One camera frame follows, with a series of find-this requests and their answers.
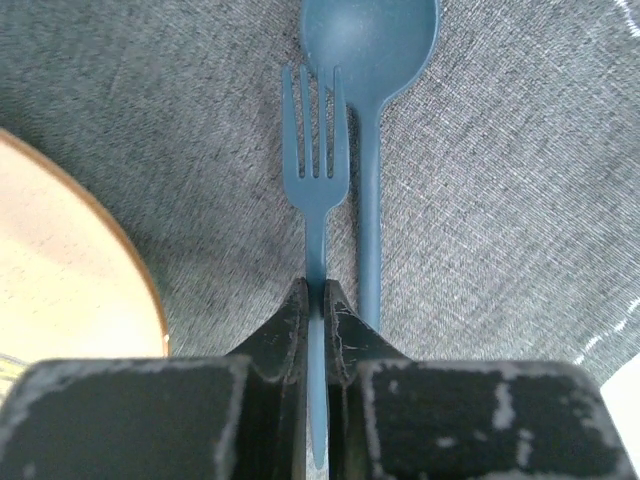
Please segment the grey cloth placemat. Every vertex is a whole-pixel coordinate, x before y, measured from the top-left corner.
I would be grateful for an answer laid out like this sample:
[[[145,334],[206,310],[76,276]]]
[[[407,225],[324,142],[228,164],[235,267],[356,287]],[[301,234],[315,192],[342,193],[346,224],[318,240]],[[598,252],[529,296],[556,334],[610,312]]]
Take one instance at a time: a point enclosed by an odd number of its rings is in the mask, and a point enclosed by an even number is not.
[[[281,180],[296,1],[5,1],[1,124],[111,212],[176,355],[219,355],[304,269]],[[417,359],[639,351],[639,5],[446,1],[382,123],[382,333]]]

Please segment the blue plastic spoon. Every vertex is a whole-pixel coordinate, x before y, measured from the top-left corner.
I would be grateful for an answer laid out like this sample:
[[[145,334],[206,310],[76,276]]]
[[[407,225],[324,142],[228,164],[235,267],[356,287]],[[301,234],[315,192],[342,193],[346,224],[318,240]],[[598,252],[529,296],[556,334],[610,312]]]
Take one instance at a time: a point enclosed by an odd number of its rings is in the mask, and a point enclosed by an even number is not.
[[[305,1],[300,39],[314,73],[341,70],[358,120],[358,303],[372,329],[381,318],[381,115],[413,85],[435,50],[441,5],[434,0]]]

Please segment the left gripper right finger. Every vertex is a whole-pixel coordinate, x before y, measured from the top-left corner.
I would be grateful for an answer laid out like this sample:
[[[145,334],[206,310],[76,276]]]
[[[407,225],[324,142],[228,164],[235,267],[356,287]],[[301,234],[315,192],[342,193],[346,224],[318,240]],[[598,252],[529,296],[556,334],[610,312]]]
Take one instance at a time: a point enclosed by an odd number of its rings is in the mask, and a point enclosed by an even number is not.
[[[633,479],[586,372],[554,361],[418,361],[324,294],[333,479]]]

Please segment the beige bird pattern plate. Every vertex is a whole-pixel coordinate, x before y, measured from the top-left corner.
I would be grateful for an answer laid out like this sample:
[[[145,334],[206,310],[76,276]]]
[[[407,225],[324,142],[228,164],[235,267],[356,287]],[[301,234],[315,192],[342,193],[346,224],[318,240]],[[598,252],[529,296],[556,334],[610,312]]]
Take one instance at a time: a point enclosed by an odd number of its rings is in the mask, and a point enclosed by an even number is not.
[[[54,358],[168,355],[149,270],[78,182],[1,132],[1,387]]]

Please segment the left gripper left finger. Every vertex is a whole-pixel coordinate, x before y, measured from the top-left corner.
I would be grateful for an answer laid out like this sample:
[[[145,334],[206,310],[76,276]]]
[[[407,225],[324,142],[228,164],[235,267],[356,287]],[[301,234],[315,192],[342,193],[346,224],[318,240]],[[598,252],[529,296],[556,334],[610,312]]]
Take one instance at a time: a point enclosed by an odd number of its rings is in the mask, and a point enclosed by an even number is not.
[[[216,357],[31,366],[1,409],[5,479],[302,479],[309,297]]]

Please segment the blue plastic fork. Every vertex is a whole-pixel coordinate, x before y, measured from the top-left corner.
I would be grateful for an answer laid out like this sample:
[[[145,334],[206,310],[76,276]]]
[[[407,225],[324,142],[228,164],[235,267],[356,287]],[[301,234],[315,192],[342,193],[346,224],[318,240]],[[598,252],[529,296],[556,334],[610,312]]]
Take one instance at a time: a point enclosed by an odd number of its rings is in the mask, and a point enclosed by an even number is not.
[[[348,114],[341,71],[321,70],[317,78],[319,152],[313,155],[309,74],[300,67],[304,161],[299,161],[296,105],[291,68],[282,69],[283,184],[289,202],[305,221],[305,270],[309,294],[307,388],[315,467],[325,465],[328,400],[325,360],[324,288],[326,222],[346,198],[350,182]]]

